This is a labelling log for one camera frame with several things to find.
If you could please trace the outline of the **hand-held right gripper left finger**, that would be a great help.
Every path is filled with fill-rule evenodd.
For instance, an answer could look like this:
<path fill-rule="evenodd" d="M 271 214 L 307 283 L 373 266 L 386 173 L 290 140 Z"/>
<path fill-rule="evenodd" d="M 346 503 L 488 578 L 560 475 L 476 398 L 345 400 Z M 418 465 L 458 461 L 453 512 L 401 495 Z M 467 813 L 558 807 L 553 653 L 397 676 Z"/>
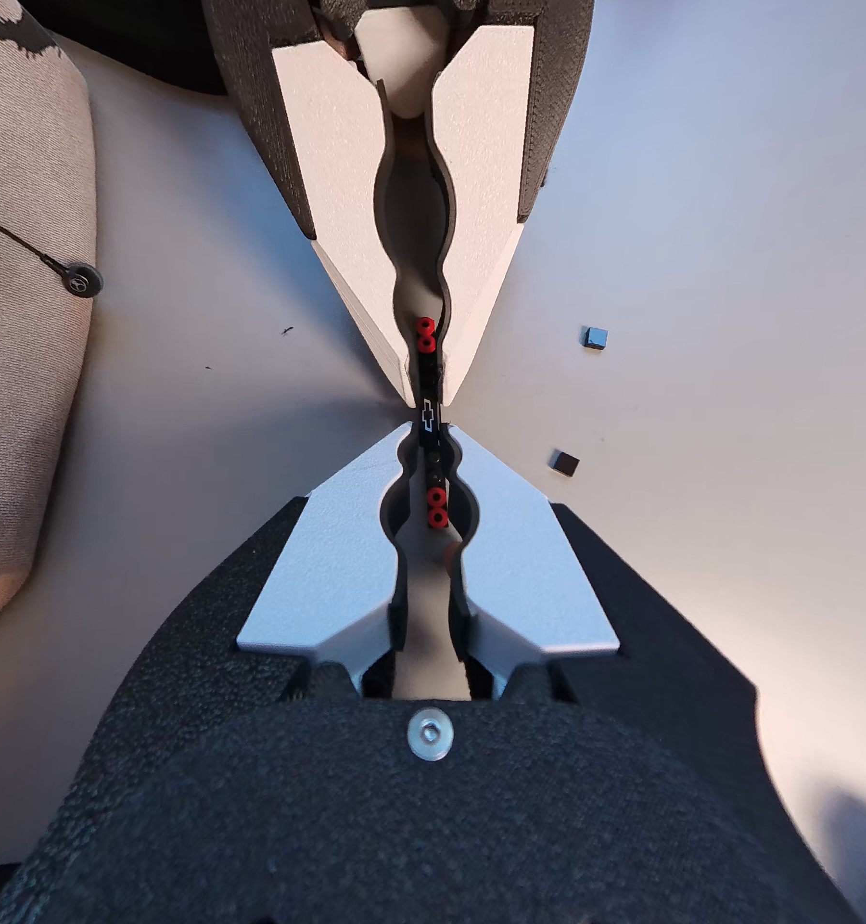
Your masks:
<path fill-rule="evenodd" d="M 393 649 L 399 553 L 382 508 L 409 479 L 412 431 L 403 423 L 309 493 L 236 638 L 240 650 L 342 664 L 360 690 Z"/>

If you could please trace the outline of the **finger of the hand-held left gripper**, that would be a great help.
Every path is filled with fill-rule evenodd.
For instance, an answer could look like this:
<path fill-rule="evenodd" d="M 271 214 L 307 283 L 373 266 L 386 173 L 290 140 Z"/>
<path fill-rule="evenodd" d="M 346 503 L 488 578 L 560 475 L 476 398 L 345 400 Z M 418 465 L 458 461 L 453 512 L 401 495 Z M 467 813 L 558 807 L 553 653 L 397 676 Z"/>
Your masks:
<path fill-rule="evenodd" d="M 479 26 L 432 89 L 432 141 L 450 182 L 450 239 L 441 262 L 450 309 L 440 341 L 445 405 L 469 371 L 522 234 L 534 33 L 528 25 Z"/>
<path fill-rule="evenodd" d="M 408 346 L 393 305 L 396 270 L 378 225 L 391 160 L 384 89 L 327 43 L 272 55 L 315 227 L 313 248 L 382 372 L 413 407 Z"/>

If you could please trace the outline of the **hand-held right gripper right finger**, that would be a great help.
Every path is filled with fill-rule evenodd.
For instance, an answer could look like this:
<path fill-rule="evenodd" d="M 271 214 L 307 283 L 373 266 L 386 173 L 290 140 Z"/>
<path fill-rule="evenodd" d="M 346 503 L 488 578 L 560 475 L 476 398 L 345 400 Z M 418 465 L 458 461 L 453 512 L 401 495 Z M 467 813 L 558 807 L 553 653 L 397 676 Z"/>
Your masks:
<path fill-rule="evenodd" d="M 522 664 L 620 647 L 549 500 L 458 427 L 440 447 L 450 525 L 450 635 L 474 698 L 497 699 Z"/>

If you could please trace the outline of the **black lego plate white emblem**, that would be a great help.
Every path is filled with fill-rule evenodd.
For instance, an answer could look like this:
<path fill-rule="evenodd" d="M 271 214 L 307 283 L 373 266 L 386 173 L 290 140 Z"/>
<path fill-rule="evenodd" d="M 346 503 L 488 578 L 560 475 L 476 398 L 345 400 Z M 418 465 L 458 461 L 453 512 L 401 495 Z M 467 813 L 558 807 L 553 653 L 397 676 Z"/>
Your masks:
<path fill-rule="evenodd" d="M 424 451 L 427 523 L 435 529 L 449 525 L 446 477 L 440 450 L 440 380 L 437 323 L 423 316 L 416 321 L 418 353 L 419 443 Z"/>

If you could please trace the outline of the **black quilted wrist rest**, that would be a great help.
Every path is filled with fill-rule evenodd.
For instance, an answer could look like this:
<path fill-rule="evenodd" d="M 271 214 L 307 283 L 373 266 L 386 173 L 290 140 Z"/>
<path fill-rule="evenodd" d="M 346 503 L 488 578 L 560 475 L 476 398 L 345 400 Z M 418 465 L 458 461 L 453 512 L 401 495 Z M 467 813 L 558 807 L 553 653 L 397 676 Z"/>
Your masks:
<path fill-rule="evenodd" d="M 187 90 L 224 96 L 200 1 L 23 1 L 40 25 Z"/>

